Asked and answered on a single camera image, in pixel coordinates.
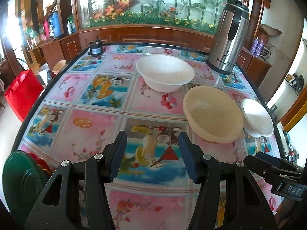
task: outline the beige bowl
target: beige bowl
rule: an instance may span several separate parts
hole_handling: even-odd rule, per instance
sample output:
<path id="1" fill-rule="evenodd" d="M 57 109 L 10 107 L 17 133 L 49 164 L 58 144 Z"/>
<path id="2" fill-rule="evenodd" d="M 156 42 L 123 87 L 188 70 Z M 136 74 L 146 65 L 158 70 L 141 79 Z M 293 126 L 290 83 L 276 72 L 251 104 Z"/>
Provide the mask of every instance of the beige bowl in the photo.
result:
<path id="1" fill-rule="evenodd" d="M 54 65 L 52 71 L 54 74 L 58 74 L 66 66 L 66 60 L 60 60 Z"/>
<path id="2" fill-rule="evenodd" d="M 192 130 L 208 142 L 231 143 L 242 137 L 240 108 L 217 88 L 193 87 L 183 99 L 183 110 Z"/>

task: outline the green lid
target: green lid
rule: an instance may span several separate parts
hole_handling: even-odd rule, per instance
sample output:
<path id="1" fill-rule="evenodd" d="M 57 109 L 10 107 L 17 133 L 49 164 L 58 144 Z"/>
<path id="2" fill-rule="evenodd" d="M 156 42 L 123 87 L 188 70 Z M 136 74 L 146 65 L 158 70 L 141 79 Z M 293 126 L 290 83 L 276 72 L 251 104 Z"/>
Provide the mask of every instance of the green lid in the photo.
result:
<path id="1" fill-rule="evenodd" d="M 18 150 L 7 158 L 2 175 L 4 196 L 12 215 L 23 228 L 48 179 L 27 153 Z"/>

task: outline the white bowl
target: white bowl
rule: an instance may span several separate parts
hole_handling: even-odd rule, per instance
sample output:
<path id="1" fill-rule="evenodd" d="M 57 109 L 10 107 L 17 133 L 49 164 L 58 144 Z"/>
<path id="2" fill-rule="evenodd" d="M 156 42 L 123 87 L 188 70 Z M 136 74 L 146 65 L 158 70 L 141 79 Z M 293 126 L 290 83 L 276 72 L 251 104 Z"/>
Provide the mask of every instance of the white bowl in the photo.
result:
<path id="1" fill-rule="evenodd" d="M 194 78 L 193 68 L 182 59 L 164 54 L 146 55 L 136 62 L 136 69 L 153 90 L 172 93 Z"/>
<path id="2" fill-rule="evenodd" d="M 267 110 L 257 101 L 244 98 L 241 101 L 244 129 L 252 137 L 270 137 L 274 132 L 273 121 Z"/>

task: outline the black small container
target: black small container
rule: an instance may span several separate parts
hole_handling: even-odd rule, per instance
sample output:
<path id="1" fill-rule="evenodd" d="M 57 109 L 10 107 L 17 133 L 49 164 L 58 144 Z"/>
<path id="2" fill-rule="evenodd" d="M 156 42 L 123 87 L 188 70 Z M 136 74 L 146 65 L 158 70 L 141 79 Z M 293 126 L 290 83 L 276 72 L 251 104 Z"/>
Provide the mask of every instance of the black small container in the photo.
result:
<path id="1" fill-rule="evenodd" d="M 98 39 L 90 44 L 90 51 L 88 53 L 93 57 L 97 57 L 103 54 L 102 41 Z"/>

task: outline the thermos handle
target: thermos handle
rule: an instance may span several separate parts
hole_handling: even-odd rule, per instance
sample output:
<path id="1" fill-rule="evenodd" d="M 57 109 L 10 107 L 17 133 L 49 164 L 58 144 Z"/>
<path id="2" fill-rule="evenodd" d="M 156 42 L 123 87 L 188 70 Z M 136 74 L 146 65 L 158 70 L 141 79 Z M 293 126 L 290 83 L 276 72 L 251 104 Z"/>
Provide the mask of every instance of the thermos handle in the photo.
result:
<path id="1" fill-rule="evenodd" d="M 50 20 L 50 22 L 51 22 L 51 27 L 52 27 L 52 28 L 55 28 L 55 26 L 53 25 L 53 18 L 51 17 L 50 19 L 51 19 L 51 20 Z"/>
<path id="2" fill-rule="evenodd" d="M 241 15 L 242 15 L 242 10 L 241 9 L 235 9 L 234 10 L 234 15 L 232 18 L 231 26 L 228 32 L 228 40 L 232 41 L 238 31 L 239 24 L 241 21 Z"/>

